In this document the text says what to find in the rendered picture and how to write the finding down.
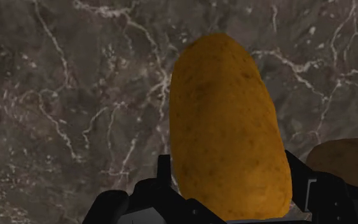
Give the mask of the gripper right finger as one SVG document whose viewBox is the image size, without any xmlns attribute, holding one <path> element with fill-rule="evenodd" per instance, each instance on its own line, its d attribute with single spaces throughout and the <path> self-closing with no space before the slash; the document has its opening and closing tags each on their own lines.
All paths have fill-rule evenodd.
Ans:
<svg viewBox="0 0 358 224">
<path fill-rule="evenodd" d="M 328 172 L 313 171 L 285 151 L 291 170 L 292 201 L 312 214 L 310 224 L 358 224 L 358 186 Z"/>
</svg>

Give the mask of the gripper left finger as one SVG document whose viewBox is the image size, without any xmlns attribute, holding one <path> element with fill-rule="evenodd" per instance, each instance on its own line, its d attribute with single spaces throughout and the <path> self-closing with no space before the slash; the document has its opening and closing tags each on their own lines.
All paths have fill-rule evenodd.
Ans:
<svg viewBox="0 0 358 224">
<path fill-rule="evenodd" d="M 94 200 L 82 224 L 118 224 L 130 214 L 153 208 L 165 224 L 225 224 L 195 199 L 184 199 L 171 187 L 170 155 L 158 157 L 157 175 L 139 181 L 133 194 L 108 190 Z"/>
</svg>

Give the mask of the large orange-brown potato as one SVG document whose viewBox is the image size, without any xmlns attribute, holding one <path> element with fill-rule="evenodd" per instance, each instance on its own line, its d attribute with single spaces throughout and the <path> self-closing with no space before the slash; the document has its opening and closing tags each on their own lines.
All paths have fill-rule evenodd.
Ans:
<svg viewBox="0 0 358 224">
<path fill-rule="evenodd" d="M 170 148 L 179 190 L 223 220 L 281 218 L 292 181 L 275 106 L 253 58 L 224 33 L 174 64 Z"/>
</svg>

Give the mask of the brown potato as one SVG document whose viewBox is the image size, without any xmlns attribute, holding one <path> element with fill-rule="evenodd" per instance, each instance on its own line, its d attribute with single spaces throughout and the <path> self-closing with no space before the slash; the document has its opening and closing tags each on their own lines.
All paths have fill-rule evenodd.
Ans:
<svg viewBox="0 0 358 224">
<path fill-rule="evenodd" d="M 315 146 L 307 156 L 306 165 L 358 186 L 358 138 L 337 139 Z"/>
</svg>

